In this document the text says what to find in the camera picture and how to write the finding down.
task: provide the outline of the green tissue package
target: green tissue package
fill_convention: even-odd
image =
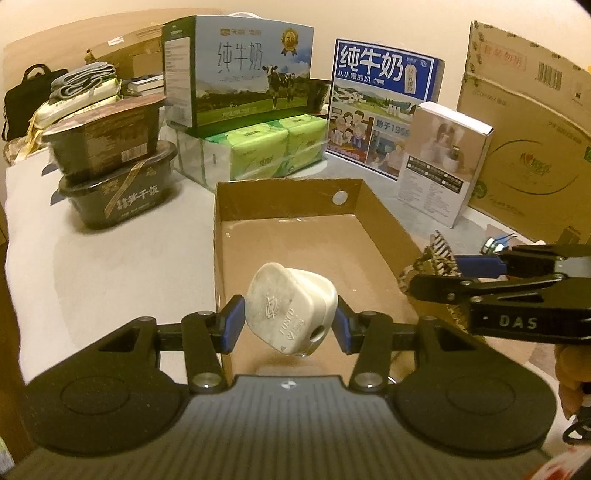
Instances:
[[[292,173],[315,162],[322,154],[326,139],[327,121],[313,115],[298,115],[270,122],[289,132],[287,155],[290,157]]]
[[[214,190],[220,181],[285,177],[322,159],[327,121],[298,115],[205,139],[174,131],[176,168]]]

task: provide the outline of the small white box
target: small white box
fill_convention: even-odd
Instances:
[[[410,129],[398,198],[453,227],[468,203],[493,128],[434,102],[418,106]]]

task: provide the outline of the cow picture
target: cow picture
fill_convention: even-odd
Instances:
[[[273,99],[273,110],[277,109],[277,99],[281,89],[285,90],[287,97],[287,106],[294,98],[294,87],[296,84],[296,74],[281,73],[277,71],[277,66],[269,65],[262,68],[267,73],[267,82],[269,83],[269,94]]]

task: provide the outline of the black bag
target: black bag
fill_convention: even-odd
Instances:
[[[43,74],[37,73],[29,78],[35,69],[43,69]],[[67,70],[52,72],[47,65],[39,63],[29,67],[22,77],[22,83],[9,90],[4,97],[4,128],[2,139],[6,142],[24,137],[29,129],[29,120],[37,109],[49,100],[51,83],[68,73]]]

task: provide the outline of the book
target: book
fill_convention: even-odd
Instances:
[[[156,77],[150,77],[149,79],[131,82],[127,88],[131,92],[141,93],[145,92],[146,90],[153,90],[158,87],[164,88],[164,75],[158,75]]]

